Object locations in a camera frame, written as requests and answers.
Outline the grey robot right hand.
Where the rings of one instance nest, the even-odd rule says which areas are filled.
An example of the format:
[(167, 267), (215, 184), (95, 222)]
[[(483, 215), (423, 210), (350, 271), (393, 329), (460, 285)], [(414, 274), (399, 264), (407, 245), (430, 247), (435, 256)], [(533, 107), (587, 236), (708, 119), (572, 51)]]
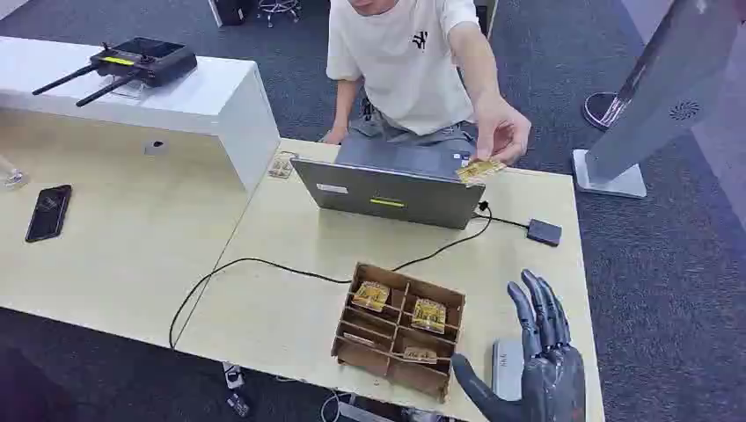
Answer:
[(585, 366), (581, 353), (571, 343), (564, 307), (542, 277), (523, 269), (521, 279), (528, 295), (513, 281), (507, 286), (521, 326), (521, 398), (509, 401), (498, 397), (461, 353), (451, 358), (453, 373), (489, 421), (584, 421)]

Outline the person's left hand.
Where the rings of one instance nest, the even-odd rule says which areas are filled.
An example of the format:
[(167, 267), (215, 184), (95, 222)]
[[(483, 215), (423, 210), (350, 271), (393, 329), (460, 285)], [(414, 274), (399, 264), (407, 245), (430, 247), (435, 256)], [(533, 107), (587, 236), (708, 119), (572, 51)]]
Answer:
[(478, 129), (476, 160), (506, 165), (527, 151), (530, 121), (500, 96), (484, 97), (475, 105)]

